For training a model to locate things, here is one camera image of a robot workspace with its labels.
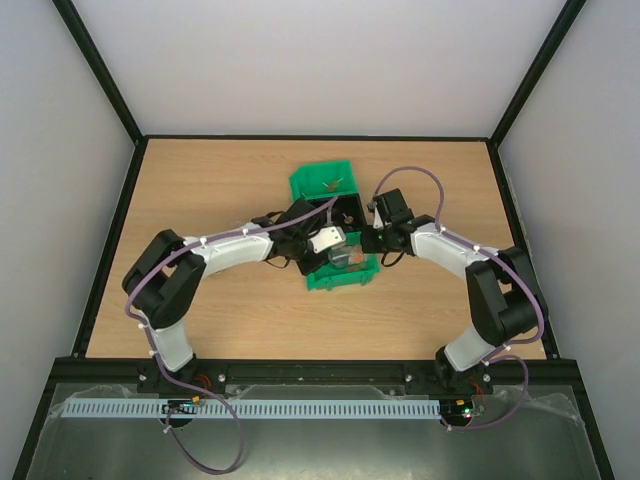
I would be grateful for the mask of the silver metal scoop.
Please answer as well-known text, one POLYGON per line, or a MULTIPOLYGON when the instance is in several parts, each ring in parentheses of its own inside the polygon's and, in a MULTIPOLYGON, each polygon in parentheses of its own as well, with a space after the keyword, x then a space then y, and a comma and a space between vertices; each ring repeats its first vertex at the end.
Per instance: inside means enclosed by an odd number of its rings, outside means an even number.
POLYGON ((364 260, 364 253, 359 245, 344 245, 332 248, 329 251, 328 259, 333 268, 346 269, 361 264, 364 260))

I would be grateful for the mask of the green bin with square lollipops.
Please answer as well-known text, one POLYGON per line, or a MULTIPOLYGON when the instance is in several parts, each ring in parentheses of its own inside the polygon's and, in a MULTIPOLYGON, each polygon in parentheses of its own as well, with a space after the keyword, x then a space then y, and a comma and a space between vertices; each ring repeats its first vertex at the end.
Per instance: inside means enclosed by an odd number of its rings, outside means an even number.
POLYGON ((349 160, 305 164, 289 177, 292 199, 324 199, 358 194, 359 189, 349 160))

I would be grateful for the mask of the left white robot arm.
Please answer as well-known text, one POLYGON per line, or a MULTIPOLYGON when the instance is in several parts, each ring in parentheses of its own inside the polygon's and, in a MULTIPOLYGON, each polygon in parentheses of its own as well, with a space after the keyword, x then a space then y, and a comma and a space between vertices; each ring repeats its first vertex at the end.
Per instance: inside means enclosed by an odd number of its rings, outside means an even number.
POLYGON ((138 322, 161 376, 185 387, 196 376, 186 317, 201 282, 231 268, 274 258, 308 276, 328 263, 344 232, 332 221, 333 199, 319 207, 298 199, 231 230, 182 237, 166 229, 152 239, 122 280, 124 312, 138 322))

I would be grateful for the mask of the black bin with swirl lollipops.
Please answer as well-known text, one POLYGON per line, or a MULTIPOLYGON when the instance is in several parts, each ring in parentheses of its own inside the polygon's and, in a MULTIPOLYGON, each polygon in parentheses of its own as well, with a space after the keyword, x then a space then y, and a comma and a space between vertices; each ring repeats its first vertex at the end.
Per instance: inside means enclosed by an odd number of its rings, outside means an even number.
POLYGON ((338 194, 329 196, 302 197, 296 200, 293 218, 298 218, 303 214, 317 209, 332 198, 335 198, 331 209, 325 209, 315 216, 303 220, 295 225, 300 233, 312 234, 327 226, 337 226, 345 233, 360 231, 364 226, 364 213, 360 196, 358 194, 338 194))

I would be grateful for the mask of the green bin with gummy candies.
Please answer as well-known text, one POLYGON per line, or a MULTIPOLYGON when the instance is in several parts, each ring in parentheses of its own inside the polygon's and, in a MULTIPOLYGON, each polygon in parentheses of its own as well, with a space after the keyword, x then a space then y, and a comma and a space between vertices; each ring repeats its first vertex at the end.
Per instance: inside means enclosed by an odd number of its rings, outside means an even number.
MULTIPOLYGON (((359 245, 362 249, 361 233, 347 233, 346 242, 335 247, 344 245, 359 245)), ((346 269, 333 268, 329 263, 328 256, 327 260, 328 263, 326 265, 306 277, 306 287, 309 291, 333 290, 348 285, 366 285, 380 271, 379 262, 375 254, 364 253, 364 260, 361 264, 346 269)))

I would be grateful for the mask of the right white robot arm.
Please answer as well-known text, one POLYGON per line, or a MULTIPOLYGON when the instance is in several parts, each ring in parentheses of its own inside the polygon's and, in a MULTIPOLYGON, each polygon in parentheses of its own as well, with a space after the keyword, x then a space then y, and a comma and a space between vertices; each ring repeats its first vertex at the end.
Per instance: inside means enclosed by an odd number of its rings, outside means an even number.
POLYGON ((546 302, 521 249, 474 244, 433 217, 416 217, 398 189, 374 196, 368 209, 374 220, 361 233, 364 252, 382 261, 390 254, 427 260, 465 282, 471 325, 436 353, 434 374, 442 390, 455 392, 472 376, 481 379, 479 367, 523 343, 519 335, 544 332, 546 302))

